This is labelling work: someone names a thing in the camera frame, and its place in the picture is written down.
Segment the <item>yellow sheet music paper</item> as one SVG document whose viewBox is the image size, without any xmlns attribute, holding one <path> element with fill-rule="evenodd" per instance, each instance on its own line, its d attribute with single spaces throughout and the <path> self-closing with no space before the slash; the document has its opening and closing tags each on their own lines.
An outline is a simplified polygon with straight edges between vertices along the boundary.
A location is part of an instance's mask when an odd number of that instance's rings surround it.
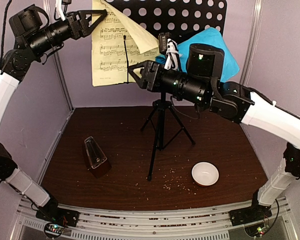
<svg viewBox="0 0 300 240">
<path fill-rule="evenodd" d="M 107 0 L 93 0 L 94 10 L 106 10 L 107 16 L 91 35 L 91 71 L 94 87 L 134 82 L 128 66 L 159 55 L 159 42 L 143 24 L 124 15 Z"/>
</svg>

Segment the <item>black music stand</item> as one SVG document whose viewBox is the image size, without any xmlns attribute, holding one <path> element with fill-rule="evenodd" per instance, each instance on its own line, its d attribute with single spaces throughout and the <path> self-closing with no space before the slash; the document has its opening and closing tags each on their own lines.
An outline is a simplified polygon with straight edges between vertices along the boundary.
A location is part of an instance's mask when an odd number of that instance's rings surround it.
<svg viewBox="0 0 300 240">
<path fill-rule="evenodd" d="M 192 78 L 207 81 L 210 87 L 210 92 L 212 93 L 208 104 L 194 104 L 197 112 L 201 110 L 204 111 L 205 109 L 210 108 L 212 97 L 218 93 L 218 86 L 222 75 L 225 53 L 220 48 L 202 43 L 191 44 L 189 53 L 191 55 L 188 57 L 189 63 L 187 63 L 187 66 L 191 68 L 191 70 L 189 73 L 182 72 L 186 73 Z M 153 115 L 158 113 L 157 124 L 153 127 L 155 130 L 155 137 L 147 176 L 148 181 L 152 180 L 156 151 L 161 151 L 167 146 L 167 144 L 164 142 L 166 110 L 169 110 L 175 120 L 178 122 L 180 126 L 179 130 L 187 135 L 192 144 L 195 144 L 195 141 L 191 137 L 190 133 L 187 131 L 186 127 L 177 116 L 176 111 L 173 109 L 173 99 L 176 98 L 166 92 L 159 93 L 160 99 L 153 102 L 153 110 L 143 124 L 143 127 L 145 128 L 148 123 L 152 121 Z"/>
</svg>

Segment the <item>blue paper sheet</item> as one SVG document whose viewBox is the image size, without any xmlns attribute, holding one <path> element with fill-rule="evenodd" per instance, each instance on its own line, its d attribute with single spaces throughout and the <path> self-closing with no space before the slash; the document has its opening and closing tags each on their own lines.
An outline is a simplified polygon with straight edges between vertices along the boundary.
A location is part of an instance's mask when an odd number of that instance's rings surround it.
<svg viewBox="0 0 300 240">
<path fill-rule="evenodd" d="M 181 54 L 180 57 L 181 68 L 185 70 L 187 73 L 189 73 L 192 70 L 187 66 L 187 63 L 189 63 L 188 60 L 189 55 L 191 55 L 190 54 L 191 44 L 205 44 L 223 50 L 224 59 L 223 59 L 222 74 L 220 77 L 220 81 L 222 83 L 227 82 L 229 79 L 231 79 L 232 77 L 234 77 L 236 74 L 239 73 L 240 68 L 237 61 L 235 60 L 235 58 L 229 51 L 228 47 L 226 46 L 226 43 L 224 42 L 220 32 L 213 27 L 201 31 L 200 33 L 194 35 L 193 37 L 189 38 L 188 40 L 182 42 L 177 46 L 178 51 Z"/>
</svg>

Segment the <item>clear plastic metronome cover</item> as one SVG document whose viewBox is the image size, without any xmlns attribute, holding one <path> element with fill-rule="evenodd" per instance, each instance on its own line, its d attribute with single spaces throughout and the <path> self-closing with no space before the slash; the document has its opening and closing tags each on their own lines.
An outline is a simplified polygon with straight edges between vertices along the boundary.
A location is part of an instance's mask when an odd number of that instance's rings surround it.
<svg viewBox="0 0 300 240">
<path fill-rule="evenodd" d="M 96 169 L 108 158 L 92 136 L 84 140 L 84 150 L 87 156 L 87 168 Z"/>
</svg>

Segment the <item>red wooden metronome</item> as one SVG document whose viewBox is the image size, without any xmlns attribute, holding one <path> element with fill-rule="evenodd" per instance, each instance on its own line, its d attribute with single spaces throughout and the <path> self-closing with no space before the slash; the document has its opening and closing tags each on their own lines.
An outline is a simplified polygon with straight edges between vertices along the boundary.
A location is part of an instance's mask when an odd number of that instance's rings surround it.
<svg viewBox="0 0 300 240">
<path fill-rule="evenodd" d="M 111 170 L 111 163 L 92 136 L 83 141 L 82 153 L 87 171 L 96 179 L 105 176 Z"/>
</svg>

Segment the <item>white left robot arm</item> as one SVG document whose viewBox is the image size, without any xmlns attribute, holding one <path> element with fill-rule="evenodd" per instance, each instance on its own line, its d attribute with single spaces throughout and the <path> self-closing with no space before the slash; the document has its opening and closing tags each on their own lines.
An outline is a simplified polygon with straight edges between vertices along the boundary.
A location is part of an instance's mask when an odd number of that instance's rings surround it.
<svg viewBox="0 0 300 240">
<path fill-rule="evenodd" d="M 63 2 L 56 1 L 59 18 L 43 24 L 41 15 L 48 14 L 35 4 L 21 10 L 4 23 L 9 23 L 15 42 L 13 49 L 0 57 L 0 125 L 6 108 L 32 62 L 41 62 L 62 49 L 68 39 L 78 40 L 92 34 L 108 15 L 107 10 L 78 10 L 65 13 Z M 26 196 L 51 222 L 62 218 L 58 201 L 28 176 L 0 143 L 0 180 Z"/>
</svg>

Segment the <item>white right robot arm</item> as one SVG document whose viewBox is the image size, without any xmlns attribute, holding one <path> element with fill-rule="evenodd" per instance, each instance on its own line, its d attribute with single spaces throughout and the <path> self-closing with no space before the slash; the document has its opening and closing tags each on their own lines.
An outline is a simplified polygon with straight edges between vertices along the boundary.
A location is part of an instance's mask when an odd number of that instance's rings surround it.
<svg viewBox="0 0 300 240">
<path fill-rule="evenodd" d="M 146 60 L 128 67 L 141 89 L 165 92 L 194 104 L 198 112 L 209 110 L 236 124 L 253 126 L 287 142 L 277 171 L 255 192 L 246 210 L 249 220 L 258 220 L 277 197 L 300 178 L 300 116 L 278 106 L 254 88 L 233 81 L 222 82 L 225 52 L 218 47 L 192 43 L 186 71 L 165 69 Z"/>
</svg>

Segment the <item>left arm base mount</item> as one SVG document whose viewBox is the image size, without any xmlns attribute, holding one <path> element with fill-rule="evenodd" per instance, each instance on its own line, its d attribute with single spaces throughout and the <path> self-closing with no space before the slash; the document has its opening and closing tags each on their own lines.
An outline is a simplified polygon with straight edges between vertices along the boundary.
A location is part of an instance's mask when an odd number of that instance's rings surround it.
<svg viewBox="0 0 300 240">
<path fill-rule="evenodd" d="M 40 210 L 38 210 L 35 214 L 35 217 L 38 219 L 52 222 L 65 227 L 76 227 L 79 216 L 80 213 L 78 211 L 65 208 L 58 208 L 56 215 L 53 217 L 44 215 Z"/>
</svg>

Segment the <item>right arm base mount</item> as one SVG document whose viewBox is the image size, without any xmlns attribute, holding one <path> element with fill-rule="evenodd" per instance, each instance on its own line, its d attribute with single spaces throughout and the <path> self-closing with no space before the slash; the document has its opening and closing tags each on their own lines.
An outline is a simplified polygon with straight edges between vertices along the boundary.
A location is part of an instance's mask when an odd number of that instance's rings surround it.
<svg viewBox="0 0 300 240">
<path fill-rule="evenodd" d="M 272 215 L 270 207 L 261 205 L 235 209 L 229 212 L 229 218 L 232 226 L 261 221 L 265 217 L 271 217 Z"/>
</svg>

